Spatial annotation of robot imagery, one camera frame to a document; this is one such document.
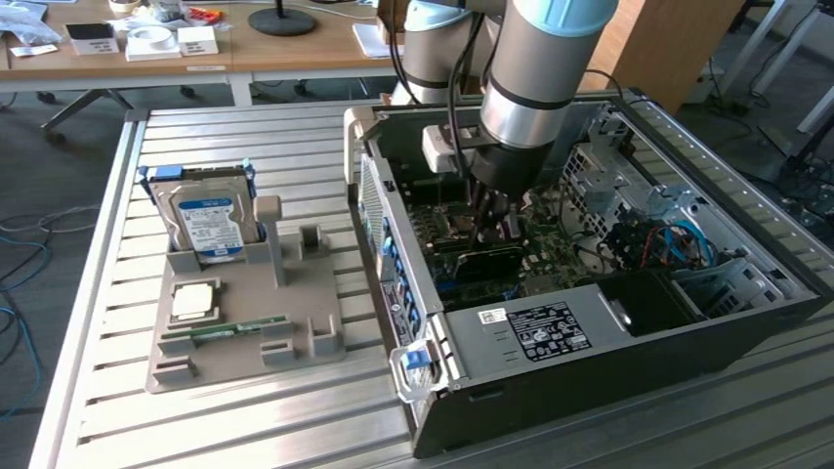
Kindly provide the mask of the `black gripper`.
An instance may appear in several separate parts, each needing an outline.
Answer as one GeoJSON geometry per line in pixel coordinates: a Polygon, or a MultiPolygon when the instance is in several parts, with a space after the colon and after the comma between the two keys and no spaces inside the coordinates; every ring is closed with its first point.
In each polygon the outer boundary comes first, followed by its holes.
{"type": "Polygon", "coordinates": [[[518,149],[505,145],[475,149],[471,174],[491,190],[519,199],[535,183],[546,160],[546,146],[518,149]]]}

